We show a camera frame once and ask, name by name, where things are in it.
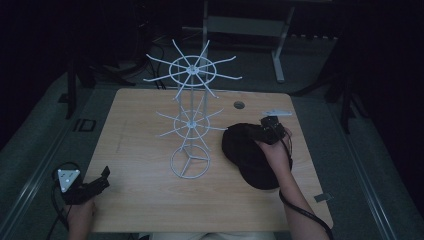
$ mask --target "black object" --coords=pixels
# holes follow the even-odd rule
[[[248,135],[253,140],[272,145],[284,138],[285,131],[277,116],[268,116],[261,119],[260,128],[249,128]]]
[[[249,136],[250,131],[263,128],[249,123],[228,127],[222,137],[222,151],[240,171],[244,180],[254,188],[269,190],[278,188],[278,180],[266,160],[265,154]]]
[[[102,193],[105,188],[109,187],[107,180],[109,174],[109,167],[106,166],[101,174],[102,176],[88,184],[82,183],[81,175],[79,175],[68,191],[62,193],[66,205],[80,205]]]

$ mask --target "black cable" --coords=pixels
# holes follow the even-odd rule
[[[51,238],[51,235],[53,233],[54,228],[56,227],[57,222],[59,221],[59,215],[57,215],[56,219],[54,220],[52,226],[50,227],[49,233],[47,234],[46,240],[49,240]]]
[[[57,205],[57,201],[56,201],[56,189],[58,188],[57,186],[57,182],[55,184],[53,184],[52,186],[52,190],[51,190],[51,201],[53,204],[53,208],[57,213],[57,216],[59,217],[59,220],[62,222],[62,224],[66,227],[66,230],[69,230],[69,225],[68,225],[68,221],[66,220],[65,216],[63,216],[62,211],[59,209],[59,206]]]
[[[153,76],[153,78],[157,78],[157,77],[156,77],[155,69],[154,69],[154,67],[153,67],[152,60],[150,60],[150,59],[149,59],[149,66],[150,66],[151,72],[150,72],[149,70],[147,70],[147,72],[148,72],[148,73],[150,73],[150,74]],[[157,81],[154,81],[154,83],[155,83],[155,85],[156,85],[156,88],[157,88],[157,89],[160,89],[160,88],[159,88],[159,85],[158,85],[158,83],[157,83]]]
[[[302,214],[303,216],[317,222],[319,225],[321,225],[325,229],[325,232],[327,233],[330,240],[334,239],[333,233],[331,232],[330,227],[323,220],[321,220],[321,218],[287,201],[287,199],[283,196],[283,193],[281,193],[281,190],[278,191],[278,195],[280,196],[280,199],[284,204],[286,204],[287,206],[289,206],[291,209],[295,210],[296,212]]]
[[[289,166],[290,166],[290,170],[291,170],[292,167],[293,167],[293,159],[291,157],[292,151],[293,151],[293,144],[291,143],[291,137],[290,137],[290,135],[288,134],[288,132],[283,127],[284,132],[283,132],[282,136],[286,136],[287,135],[289,137],[289,146],[290,146],[290,149],[289,149],[287,147],[286,143],[280,137],[280,134],[278,134],[277,130],[274,128],[274,126],[272,126],[271,124],[269,124],[268,127],[270,127],[274,131],[275,135],[278,137],[278,139],[280,139],[280,142],[283,144],[284,149],[286,150],[287,156],[289,157]]]
[[[130,235],[129,235],[129,236],[128,236],[128,238],[127,238],[127,240],[130,240],[130,239],[135,240],[135,238],[134,238],[134,236],[133,236],[133,234],[132,234],[132,233],[130,233]]]

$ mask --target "cable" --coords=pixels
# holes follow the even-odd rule
[[[153,43],[153,46],[155,46],[155,47],[157,47],[157,48],[159,48],[161,50],[162,54],[161,54],[160,59],[162,60],[165,57],[165,50],[160,45],[158,45],[158,44]],[[155,72],[156,73],[156,76],[155,76],[155,78],[160,77],[160,74],[159,74],[160,66],[161,66],[161,62],[159,62],[158,63],[158,66],[156,67],[156,72]],[[159,86],[158,86],[157,82],[159,82],[159,84],[160,84],[160,86],[161,86],[162,89],[164,89],[164,90],[166,89],[165,84],[163,84],[162,80],[155,81],[156,86],[158,87],[158,89],[159,89]]]
[[[292,157],[291,157],[291,155],[292,155],[292,151],[293,151],[293,144],[292,144],[292,142],[291,142],[291,137],[290,137],[290,135],[288,134],[288,132],[284,129],[284,127],[283,127],[283,129],[284,129],[284,132],[283,132],[283,136],[288,136],[289,137],[289,146],[290,146],[290,149],[287,147],[287,145],[286,145],[286,143],[283,141],[283,139],[280,137],[280,134],[278,134],[278,132],[277,132],[277,130],[274,128],[274,126],[272,126],[272,124],[269,124],[268,125],[273,131],[274,131],[274,133],[275,133],[275,135],[278,137],[278,139],[280,139],[280,142],[283,144],[283,146],[284,146],[284,149],[286,150],[286,153],[287,153],[287,156],[289,157],[289,166],[290,166],[290,170],[292,169],[292,167],[293,167],[293,159],[292,159]]]
[[[146,69],[146,70],[147,70],[148,73],[150,73],[153,76],[153,78],[156,78],[156,72],[155,72],[155,68],[153,67],[153,63],[152,63],[152,61],[150,59],[148,61],[149,61],[149,66],[150,66],[151,72],[148,69]],[[158,81],[155,81],[154,82],[155,85],[156,85],[156,88],[157,89],[160,89],[157,82]]]
[[[133,236],[133,234],[132,234],[132,233],[130,233],[130,235],[128,235],[127,240],[130,240],[130,239],[135,240],[135,238],[134,238],[134,236]]]
[[[302,214],[303,216],[312,219],[313,221],[317,222],[319,225],[321,225],[324,229],[325,232],[327,233],[328,237],[330,238],[330,240],[333,240],[333,233],[331,232],[330,227],[328,227],[328,225],[321,220],[321,218],[317,217],[315,214],[312,214],[300,207],[297,207],[295,205],[293,205],[292,203],[290,203],[289,201],[287,201],[287,199],[283,196],[283,194],[281,193],[281,190],[278,191],[278,195],[280,196],[281,201],[286,204],[287,206],[289,206],[291,209],[295,210],[296,212]]]
[[[56,224],[57,224],[58,221],[59,221],[59,215],[57,215],[57,217],[54,220],[52,226],[50,227],[50,230],[49,230],[49,233],[47,234],[46,240],[49,240],[51,238],[51,235],[53,233],[53,230],[56,227]]]
[[[51,190],[51,200],[52,200],[53,208],[56,211],[57,216],[59,217],[59,220],[66,227],[66,229],[69,230],[68,221],[66,220],[65,216],[63,216],[63,214],[62,214],[63,209],[60,210],[59,206],[57,205],[57,201],[56,201],[56,197],[55,197],[56,189],[58,188],[57,184],[58,183],[53,184],[52,190]]]

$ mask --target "gray floor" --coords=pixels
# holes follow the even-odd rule
[[[168,46],[169,40],[165,38],[158,43],[164,46],[166,60],[178,57]],[[220,65],[220,73],[243,77],[240,81],[216,80],[211,88],[281,93],[299,90],[316,79],[333,45],[334,42],[325,39],[288,39],[281,57],[286,82],[278,84],[267,49],[211,44],[209,59],[212,61],[237,56],[233,62]],[[181,48],[185,54],[199,54],[201,50],[194,40]],[[151,54],[159,57],[160,50],[153,48]],[[166,66],[161,67],[161,74],[166,74]],[[151,75],[144,71],[129,80],[136,82],[136,87],[154,87],[143,78],[151,78]],[[66,91],[65,80],[58,79],[49,88],[1,152],[0,219],[3,226],[6,220],[16,221],[12,229],[14,234],[9,235],[9,239],[45,239],[55,219],[50,201],[50,172],[66,161],[79,163],[84,172],[116,90],[121,87],[99,76],[94,90],[79,89],[78,111],[73,119],[64,120],[66,106],[57,103],[57,99]],[[164,83],[172,85],[169,80]],[[323,190],[334,197],[328,204],[335,238],[424,239],[423,219],[399,180],[372,121],[356,114],[356,118],[350,119],[352,133],[344,134],[338,122],[340,103],[326,103],[323,100],[325,90],[323,87],[292,100]],[[72,131],[78,118],[96,120],[95,130],[90,133]],[[56,136],[60,133],[65,134],[58,139]],[[30,195],[31,204],[14,205],[40,163],[48,163],[48,167],[41,176],[33,177],[39,179],[40,187]],[[21,209],[22,218],[8,215],[12,209]],[[64,228],[58,224],[52,239],[65,239],[64,235]],[[276,233],[276,236],[277,239],[290,239],[286,232]],[[90,236],[90,239],[128,238],[128,233]]]

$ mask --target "tripod base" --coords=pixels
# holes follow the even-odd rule
[[[210,161],[209,154],[202,147],[185,145],[172,154],[171,169],[180,178],[198,178],[208,170]]]

